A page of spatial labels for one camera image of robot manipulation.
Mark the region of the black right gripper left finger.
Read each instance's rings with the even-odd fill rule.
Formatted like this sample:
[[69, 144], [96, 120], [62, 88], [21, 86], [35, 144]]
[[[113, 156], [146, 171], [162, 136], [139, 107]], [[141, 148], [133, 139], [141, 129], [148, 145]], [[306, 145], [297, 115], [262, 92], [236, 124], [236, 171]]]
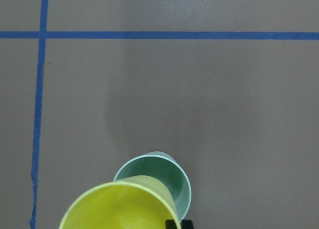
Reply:
[[166, 229], [177, 229], [175, 221], [174, 220], [166, 220], [165, 221], [165, 228]]

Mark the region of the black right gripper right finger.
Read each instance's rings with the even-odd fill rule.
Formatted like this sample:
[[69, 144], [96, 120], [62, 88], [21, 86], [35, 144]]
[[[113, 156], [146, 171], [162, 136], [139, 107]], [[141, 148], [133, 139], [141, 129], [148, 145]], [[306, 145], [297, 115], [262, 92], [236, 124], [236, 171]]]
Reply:
[[181, 228], [182, 229], [194, 229], [194, 225], [192, 220], [182, 220], [181, 221]]

